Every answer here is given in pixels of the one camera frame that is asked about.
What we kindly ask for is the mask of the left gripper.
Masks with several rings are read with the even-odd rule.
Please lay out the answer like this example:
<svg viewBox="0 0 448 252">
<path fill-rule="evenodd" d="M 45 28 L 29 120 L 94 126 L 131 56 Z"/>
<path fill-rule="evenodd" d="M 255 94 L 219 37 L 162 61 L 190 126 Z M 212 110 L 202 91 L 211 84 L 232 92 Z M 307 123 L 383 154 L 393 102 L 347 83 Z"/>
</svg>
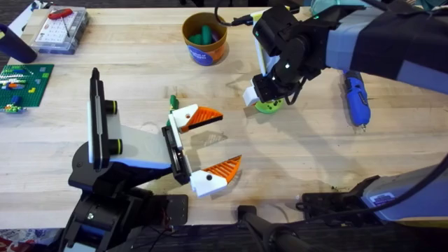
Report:
<svg viewBox="0 0 448 252">
<path fill-rule="evenodd" d="M 172 174 L 181 185 L 190 182 L 198 197 L 218 192 L 235 177 L 242 156 L 192 173 L 179 133 L 222 119 L 216 109 L 193 104 L 174 110 L 171 126 L 154 134 L 122 125 L 119 114 L 89 115 L 87 142 L 73 157 L 69 185 L 84 193 L 117 196 Z"/>
</svg>

